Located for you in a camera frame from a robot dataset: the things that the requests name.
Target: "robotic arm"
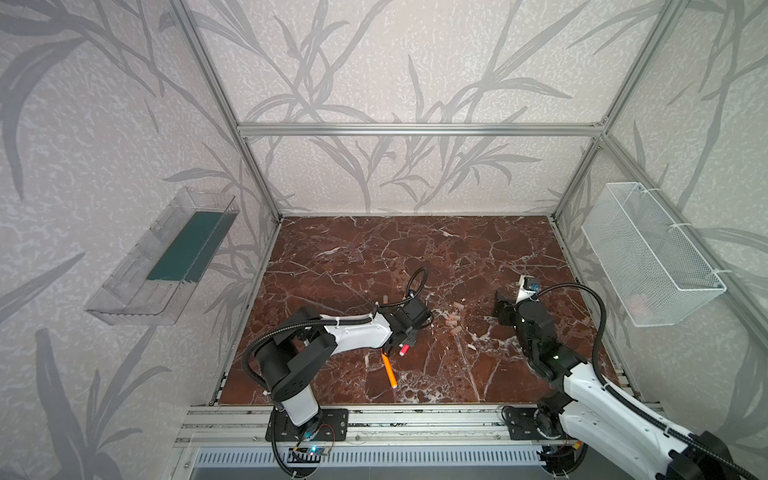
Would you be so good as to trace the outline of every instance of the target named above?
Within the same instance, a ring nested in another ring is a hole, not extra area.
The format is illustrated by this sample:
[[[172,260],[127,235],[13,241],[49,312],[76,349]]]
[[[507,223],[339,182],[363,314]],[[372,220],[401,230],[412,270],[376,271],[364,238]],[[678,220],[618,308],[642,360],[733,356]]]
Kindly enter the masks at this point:
[[[421,282],[412,290],[419,274]],[[297,433],[311,439],[323,423],[323,412],[310,386],[312,379],[331,356],[348,350],[381,348],[392,352],[397,347],[404,355],[432,316],[419,299],[426,279],[426,268],[418,269],[411,276],[403,300],[376,303],[373,311],[364,315],[322,315],[312,307],[302,307],[246,348],[243,370],[269,393],[276,408],[285,410]],[[303,343],[301,351],[296,342]],[[261,375],[250,367],[254,355]]]
[[[598,301],[601,324],[592,364],[562,345],[554,320],[538,298],[560,286],[580,288]],[[756,478],[735,465],[728,448],[709,432],[690,430],[629,396],[606,380],[598,366],[605,328],[605,305],[593,290],[566,283],[543,290],[531,276],[521,276],[514,302],[496,293],[499,322],[515,328],[528,364],[557,392],[538,403],[539,432],[550,439],[564,434],[587,443],[636,480],[731,480]]]

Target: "white wire basket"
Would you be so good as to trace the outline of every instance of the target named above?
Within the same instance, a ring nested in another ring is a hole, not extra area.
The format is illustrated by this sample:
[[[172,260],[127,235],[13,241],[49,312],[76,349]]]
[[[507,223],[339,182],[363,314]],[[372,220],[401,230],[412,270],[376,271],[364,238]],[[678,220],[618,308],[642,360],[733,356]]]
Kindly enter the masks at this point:
[[[581,229],[636,326],[674,325],[726,287],[642,184],[606,184]]]

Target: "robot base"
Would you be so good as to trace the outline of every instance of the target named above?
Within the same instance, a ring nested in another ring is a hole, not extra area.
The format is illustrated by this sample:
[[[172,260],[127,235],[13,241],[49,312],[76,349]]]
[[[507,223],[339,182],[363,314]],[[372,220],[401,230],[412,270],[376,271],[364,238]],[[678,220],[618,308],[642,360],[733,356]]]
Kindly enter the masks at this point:
[[[336,441],[343,442],[346,440],[347,420],[349,419],[349,410],[347,409],[321,409],[320,410],[323,419],[322,422],[330,425],[331,429],[326,426],[322,426],[320,430],[315,434],[308,442],[331,442],[333,440],[333,433],[336,433]],[[272,425],[266,429],[266,440],[272,441]],[[277,442],[292,442],[299,441],[299,428],[296,427],[288,417],[286,412],[277,412],[274,422],[275,430],[277,431]]]

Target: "marble floor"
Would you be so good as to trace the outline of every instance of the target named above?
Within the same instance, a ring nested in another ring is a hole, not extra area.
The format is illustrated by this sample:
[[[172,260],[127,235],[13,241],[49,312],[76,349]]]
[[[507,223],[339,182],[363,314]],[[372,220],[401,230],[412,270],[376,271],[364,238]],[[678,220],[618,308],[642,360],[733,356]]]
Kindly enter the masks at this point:
[[[249,341],[304,305],[368,312],[385,295],[401,296],[421,265],[429,266],[422,298],[435,320],[407,355],[392,356],[398,387],[389,385],[379,350],[360,349],[331,357],[312,384],[317,401],[528,403],[547,395],[513,329],[490,316],[494,292],[513,295],[521,274],[542,286],[574,281],[546,217],[317,217],[285,220],[220,402],[270,403],[240,368]],[[589,357],[595,331],[581,294],[555,290],[542,301],[561,341]],[[461,315],[457,335],[444,323],[450,313]],[[601,363],[615,379],[604,352]]]

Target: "wallpaper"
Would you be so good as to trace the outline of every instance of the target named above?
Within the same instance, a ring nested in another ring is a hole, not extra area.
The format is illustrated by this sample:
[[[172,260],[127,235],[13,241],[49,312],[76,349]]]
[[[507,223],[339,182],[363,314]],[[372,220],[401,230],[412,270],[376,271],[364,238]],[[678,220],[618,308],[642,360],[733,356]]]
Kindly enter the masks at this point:
[[[764,306],[766,7],[690,2],[611,131]],[[605,182],[626,180],[602,154],[560,225],[586,280],[607,296],[609,330],[633,386],[676,422],[715,432],[738,462],[768,478],[768,353],[722,299],[675,326],[634,327],[581,234]]]
[[[163,2],[0,3],[0,478],[157,478],[274,223]],[[88,297],[182,186],[240,215],[176,325]]]
[[[552,212],[587,142],[278,137],[251,148],[285,214],[511,215]]]
[[[687,8],[612,134],[768,313],[767,6]]]
[[[189,2],[241,123],[596,122],[661,4]],[[519,214],[552,211],[586,139],[250,143],[289,214]]]

